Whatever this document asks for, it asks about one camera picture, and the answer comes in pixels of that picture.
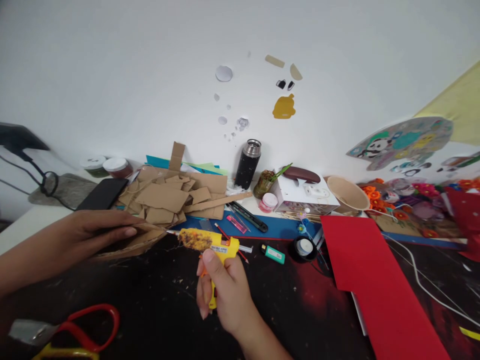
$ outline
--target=black thermos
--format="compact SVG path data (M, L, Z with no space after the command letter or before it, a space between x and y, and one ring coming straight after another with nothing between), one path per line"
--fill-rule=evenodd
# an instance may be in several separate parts
M246 142L241 150L240 161L236 170L235 185L240 185L245 190L250 187L260 160L261 147L262 144L258 140L250 139Z

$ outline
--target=red scissors handle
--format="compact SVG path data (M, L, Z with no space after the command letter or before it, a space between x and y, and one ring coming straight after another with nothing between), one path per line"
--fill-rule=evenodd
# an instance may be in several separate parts
M113 329L112 329L111 335L103 345L98 345L95 342L93 342L81 328L79 328L75 323L72 322L72 320L75 320L86 314L93 313L99 310L104 310L108 312L113 319ZM66 330L70 332L78 340L78 342L81 344L81 346L84 349L87 349L93 353L99 353L103 349L105 349L108 345L110 345L110 343L113 341L115 335L117 335L117 332L119 331L119 326L120 326L119 311L114 306L104 303L104 304L93 305L83 310L74 312L67 318L67 320L63 324L59 326L56 332L59 333L61 331Z

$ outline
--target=jar lid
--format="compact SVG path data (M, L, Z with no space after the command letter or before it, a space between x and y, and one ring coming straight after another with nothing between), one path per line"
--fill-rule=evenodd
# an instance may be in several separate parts
M279 200L277 199L277 197L270 192L267 192L265 195L263 195L261 200L269 208L274 208L279 203Z
M129 162L123 157L112 157L103 163L103 168L109 173L125 169Z
M103 155L93 155L80 160L80 166L85 170L101 169L107 158Z

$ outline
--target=yellow glue gun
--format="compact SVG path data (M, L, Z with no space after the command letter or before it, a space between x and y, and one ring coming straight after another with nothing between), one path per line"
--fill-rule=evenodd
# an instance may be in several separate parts
M187 238L187 237L192 238L193 234L195 239L199 241L199 243L204 243L204 242L211 243L210 249L216 252L216 254L220 258L221 263L223 265L225 265L225 259L234 258L235 256L237 256L237 252L239 251L239 247L240 247L240 241L237 238L231 237L230 240L225 241L225 240L222 240L222 234L219 234L217 232L212 232L212 231L199 230L195 228L180 230L178 237L180 239ZM206 274L207 274L207 270L204 268L201 276L203 277ZM216 297L217 297L217 293L215 291L215 284L212 281L211 282L211 299L210 299L210 303L208 304L208 307L210 309L217 308Z

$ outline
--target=red foam sheet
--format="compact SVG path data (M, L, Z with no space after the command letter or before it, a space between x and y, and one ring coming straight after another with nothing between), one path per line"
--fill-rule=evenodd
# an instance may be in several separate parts
M321 216L336 286L355 293L377 359L449 359L372 219Z

